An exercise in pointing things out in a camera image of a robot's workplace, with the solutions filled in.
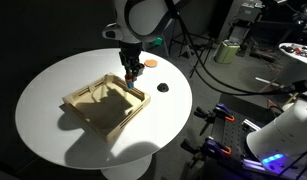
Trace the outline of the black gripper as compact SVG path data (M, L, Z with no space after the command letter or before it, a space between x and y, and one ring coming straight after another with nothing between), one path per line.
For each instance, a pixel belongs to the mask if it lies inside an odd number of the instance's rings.
M145 66L139 62L139 55L142 50L142 44L120 42L119 45L121 63L126 70L125 76L133 78L132 72L136 72L135 80L137 80L137 77L143 74L145 68Z

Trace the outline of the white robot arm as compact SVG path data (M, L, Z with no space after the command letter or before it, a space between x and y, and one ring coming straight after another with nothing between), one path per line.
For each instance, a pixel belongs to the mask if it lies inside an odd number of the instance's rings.
M119 56L125 69L124 81L128 89L134 88L134 82L144 70L144 65L139 61L142 43L156 40L171 20L179 21L187 50L197 52L179 13L179 9L190 1L114 0L116 22L108 24L102 36L119 42Z

